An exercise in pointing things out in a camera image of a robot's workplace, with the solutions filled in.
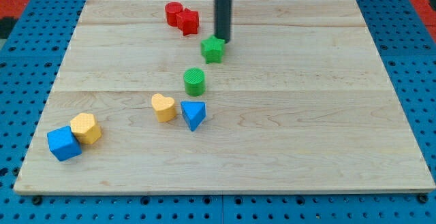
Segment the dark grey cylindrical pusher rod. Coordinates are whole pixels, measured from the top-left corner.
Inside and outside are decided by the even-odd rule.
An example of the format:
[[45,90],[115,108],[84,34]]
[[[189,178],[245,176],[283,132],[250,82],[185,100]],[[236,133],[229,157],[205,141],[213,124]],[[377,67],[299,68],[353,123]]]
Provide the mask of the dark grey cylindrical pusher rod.
[[215,37],[225,43],[231,40],[233,0],[214,0],[214,32]]

